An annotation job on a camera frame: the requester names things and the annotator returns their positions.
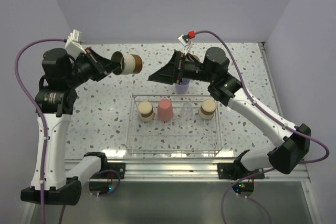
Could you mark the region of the cream steel cup brown band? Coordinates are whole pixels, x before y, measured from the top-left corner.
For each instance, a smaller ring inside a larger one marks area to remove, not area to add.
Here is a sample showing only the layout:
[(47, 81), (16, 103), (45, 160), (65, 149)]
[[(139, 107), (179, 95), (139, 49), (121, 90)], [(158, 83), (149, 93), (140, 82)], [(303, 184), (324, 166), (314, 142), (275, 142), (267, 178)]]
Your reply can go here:
[(205, 120), (210, 120), (216, 111), (217, 105), (214, 100), (206, 99), (199, 108), (199, 116)]

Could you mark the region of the clear glass cup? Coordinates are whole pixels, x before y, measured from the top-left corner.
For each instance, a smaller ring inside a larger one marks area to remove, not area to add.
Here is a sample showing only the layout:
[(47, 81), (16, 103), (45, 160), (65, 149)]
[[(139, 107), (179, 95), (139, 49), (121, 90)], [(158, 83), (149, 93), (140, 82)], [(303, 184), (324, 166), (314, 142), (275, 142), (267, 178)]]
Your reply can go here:
[(193, 106), (191, 103), (183, 104), (180, 112), (181, 118), (185, 119), (186, 121), (193, 119)]

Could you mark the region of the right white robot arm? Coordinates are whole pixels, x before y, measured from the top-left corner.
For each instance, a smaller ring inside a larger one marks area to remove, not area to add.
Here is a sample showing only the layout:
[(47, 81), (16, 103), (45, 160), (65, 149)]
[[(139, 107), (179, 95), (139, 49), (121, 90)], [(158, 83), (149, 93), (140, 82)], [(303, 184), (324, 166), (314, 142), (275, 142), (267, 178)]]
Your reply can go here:
[(222, 48), (210, 47), (203, 62), (188, 61), (175, 51), (169, 62), (148, 77), (149, 81), (164, 84), (180, 83), (184, 79), (208, 82), (211, 97), (244, 116), (261, 130), (274, 145), (271, 149), (246, 150), (234, 160), (236, 178), (246, 178), (260, 168), (274, 168), (290, 174), (309, 151), (311, 130), (305, 124), (294, 123), (248, 97), (242, 83), (228, 72), (229, 59)]

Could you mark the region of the red plastic cup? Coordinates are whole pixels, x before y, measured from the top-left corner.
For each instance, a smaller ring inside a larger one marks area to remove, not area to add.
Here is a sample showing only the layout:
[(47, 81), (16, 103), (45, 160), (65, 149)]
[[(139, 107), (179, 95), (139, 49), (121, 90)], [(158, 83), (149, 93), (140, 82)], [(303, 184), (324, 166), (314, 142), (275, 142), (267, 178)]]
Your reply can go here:
[(168, 122), (173, 118), (173, 105), (172, 102), (168, 99), (162, 99), (158, 103), (158, 118), (162, 122)]

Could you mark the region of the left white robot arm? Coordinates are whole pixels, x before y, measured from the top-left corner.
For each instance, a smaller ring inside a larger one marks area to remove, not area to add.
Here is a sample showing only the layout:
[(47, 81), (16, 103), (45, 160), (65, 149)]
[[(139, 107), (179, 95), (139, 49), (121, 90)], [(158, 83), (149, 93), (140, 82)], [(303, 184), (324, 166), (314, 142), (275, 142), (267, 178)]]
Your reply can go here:
[(40, 205), (74, 206), (86, 181), (93, 176), (104, 178), (109, 172), (103, 152), (86, 153), (79, 164), (65, 170), (66, 137), (78, 97), (76, 88), (88, 80), (102, 80), (120, 70), (121, 63), (104, 58), (91, 48), (77, 57), (63, 48), (54, 48), (44, 53), (41, 64), (45, 74), (33, 99), (39, 124), (36, 171), (20, 198)]

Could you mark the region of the steel cup back row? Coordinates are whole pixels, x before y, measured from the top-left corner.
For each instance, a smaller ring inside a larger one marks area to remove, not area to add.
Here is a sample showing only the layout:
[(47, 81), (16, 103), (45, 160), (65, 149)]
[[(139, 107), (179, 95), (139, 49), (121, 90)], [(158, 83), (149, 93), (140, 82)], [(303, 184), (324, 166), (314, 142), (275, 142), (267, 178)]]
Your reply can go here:
[(119, 66), (113, 70), (115, 75), (138, 74), (143, 67), (143, 61), (139, 55), (122, 53), (116, 51), (112, 54), (111, 60)]

